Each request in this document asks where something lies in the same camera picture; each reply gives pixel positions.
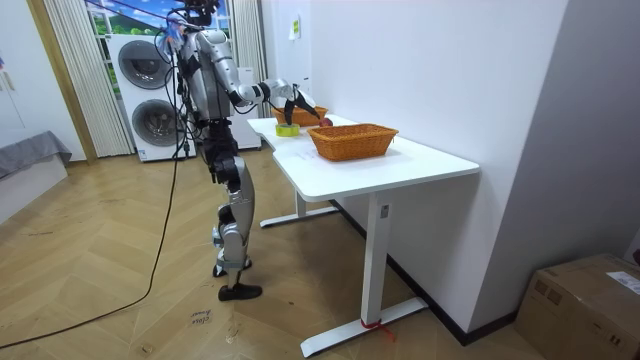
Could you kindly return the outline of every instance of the desk foot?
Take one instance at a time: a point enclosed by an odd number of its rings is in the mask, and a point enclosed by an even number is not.
[[[291,215],[280,216],[273,219],[262,220],[260,221],[260,227],[266,228],[274,225],[287,224],[290,222],[304,220],[304,219],[308,219],[308,218],[312,218],[320,215],[332,214],[334,212],[338,212],[338,209],[333,206],[329,206],[329,207],[317,209],[317,210],[309,210],[304,215],[291,214]]]
[[[388,324],[414,312],[426,309],[427,307],[428,306],[424,300],[420,298],[415,297],[411,300],[407,300],[403,303],[382,310],[380,313],[380,316],[382,317],[382,324]],[[365,329],[360,323],[360,320],[344,324],[303,341],[302,344],[300,344],[302,355],[304,355],[305,358],[308,358],[319,351],[345,342],[371,330],[375,329]]]

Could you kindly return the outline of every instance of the white wall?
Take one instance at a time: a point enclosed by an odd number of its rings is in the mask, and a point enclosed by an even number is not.
[[[480,176],[396,192],[391,229],[391,255],[464,330],[565,6],[565,0],[311,3],[318,104],[481,166]],[[366,200],[341,202],[366,226]]]
[[[80,139],[26,1],[2,2],[0,33],[3,35],[0,37],[0,51],[5,62],[4,70],[10,74],[16,89],[11,92],[11,97],[25,127],[51,130],[69,148],[71,160],[85,160]]]
[[[517,309],[534,270],[623,256],[640,227],[640,2],[571,0],[471,328]]]
[[[311,93],[309,0],[263,0],[261,3],[268,77],[283,78]],[[296,16],[300,16],[300,39],[289,40],[291,23]],[[284,105],[283,99],[277,102]]]

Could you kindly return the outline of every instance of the doorframe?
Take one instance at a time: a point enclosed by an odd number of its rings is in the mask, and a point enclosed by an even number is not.
[[[44,0],[27,0],[27,4],[29,5],[29,10],[31,10],[33,21],[38,28],[44,49],[49,57],[53,73],[58,81],[58,87],[71,115],[73,127],[76,129],[76,133],[78,133],[78,137],[80,138],[80,144],[87,157],[87,163],[91,165],[98,159],[98,155],[93,140],[91,139],[91,134],[89,133],[89,127],[82,114],[78,94],[76,94],[76,90],[73,88],[71,75],[69,75],[69,70],[67,69],[62,51],[60,50],[60,44],[58,44],[51,19],[49,19],[47,8],[44,5]]]

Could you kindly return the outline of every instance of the white desk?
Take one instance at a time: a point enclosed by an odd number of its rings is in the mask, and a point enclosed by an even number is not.
[[[353,121],[328,115],[334,125],[351,125]],[[305,210],[305,201],[317,202],[352,195],[369,194],[367,244],[365,250],[364,284],[361,319],[365,324],[389,323],[427,307],[420,298],[381,310],[382,287],[392,216],[390,189],[468,175],[480,170],[470,161],[417,144],[399,136],[389,146],[385,156],[331,162],[318,155],[307,128],[297,137],[278,137],[276,119],[249,120],[249,124],[274,149],[273,158],[293,184],[296,191],[296,214],[261,222],[261,226],[296,221],[336,211],[334,207]],[[300,345],[305,357],[336,345],[362,333],[360,320],[311,337]]]

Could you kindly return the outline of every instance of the table top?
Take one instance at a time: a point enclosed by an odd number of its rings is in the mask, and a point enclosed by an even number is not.
[[[327,115],[334,125],[355,122]],[[273,148],[273,158],[300,196],[308,202],[367,194],[480,171],[478,164],[404,139],[394,138],[384,156],[329,161],[320,156],[307,129],[296,137],[276,135],[275,118],[249,120]]]

